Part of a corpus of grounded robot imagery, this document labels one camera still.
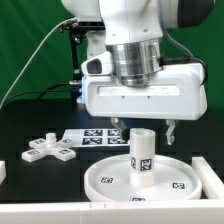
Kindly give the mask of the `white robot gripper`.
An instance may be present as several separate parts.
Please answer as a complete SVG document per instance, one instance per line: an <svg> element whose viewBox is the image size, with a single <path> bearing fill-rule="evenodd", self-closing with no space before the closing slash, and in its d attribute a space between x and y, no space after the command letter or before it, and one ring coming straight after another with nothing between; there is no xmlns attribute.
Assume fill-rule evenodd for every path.
<svg viewBox="0 0 224 224"><path fill-rule="evenodd" d="M203 79L200 63L166 65L142 88L121 85L110 75L88 75L82 93L89 114L112 117L122 140L130 139L130 129L120 118L170 119L165 136L172 145L175 120L197 120L207 109Z"/></svg>

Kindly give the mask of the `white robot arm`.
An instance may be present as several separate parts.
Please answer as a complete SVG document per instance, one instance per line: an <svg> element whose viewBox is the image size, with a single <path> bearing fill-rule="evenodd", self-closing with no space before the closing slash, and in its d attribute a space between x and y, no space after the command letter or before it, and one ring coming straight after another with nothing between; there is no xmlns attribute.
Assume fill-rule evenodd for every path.
<svg viewBox="0 0 224 224"><path fill-rule="evenodd" d="M169 28L201 24L215 0L61 1L87 30L82 98L91 115L109 117L123 139L129 138L124 118L163 119L172 144L179 120L205 113L205 65L178 42L185 56L163 57L160 41L173 41Z"/></svg>

